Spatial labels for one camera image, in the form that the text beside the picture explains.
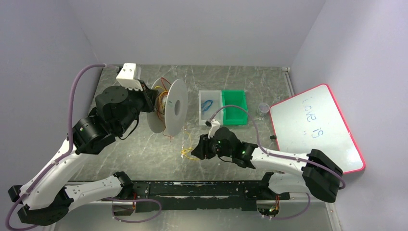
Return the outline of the white cable spool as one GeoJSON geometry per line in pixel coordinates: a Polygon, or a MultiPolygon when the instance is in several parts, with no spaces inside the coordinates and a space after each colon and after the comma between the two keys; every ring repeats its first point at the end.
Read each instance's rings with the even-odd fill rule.
{"type": "Polygon", "coordinates": [[[185,124],[188,109],[188,89],[182,79],[173,82],[161,77],[152,89],[158,90],[154,112],[147,113],[149,128],[169,137],[178,135],[185,124]]]}

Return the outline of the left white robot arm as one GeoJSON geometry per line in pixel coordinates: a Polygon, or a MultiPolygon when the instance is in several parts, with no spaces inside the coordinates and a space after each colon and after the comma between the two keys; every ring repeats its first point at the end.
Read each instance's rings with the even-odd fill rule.
{"type": "Polygon", "coordinates": [[[27,229],[51,225],[77,207],[100,199],[134,196],[134,184],[123,171],[77,186],[67,182],[106,146],[133,132],[131,124],[139,123],[140,113],[154,111],[157,96],[157,90],[142,83],[139,90],[110,86],[95,97],[95,107],[72,125],[52,160],[30,182],[9,189],[12,210],[27,229]]]}

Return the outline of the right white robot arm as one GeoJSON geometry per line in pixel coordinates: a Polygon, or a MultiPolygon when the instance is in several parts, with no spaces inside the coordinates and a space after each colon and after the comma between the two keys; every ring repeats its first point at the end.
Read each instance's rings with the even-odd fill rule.
{"type": "Polygon", "coordinates": [[[239,167],[270,172],[268,187],[276,194],[309,193],[334,203],[338,191],[344,188],[343,171],[323,151],[312,149],[309,153],[294,154],[269,150],[239,140],[226,127],[200,135],[191,154],[200,160],[229,157],[239,167]]]}

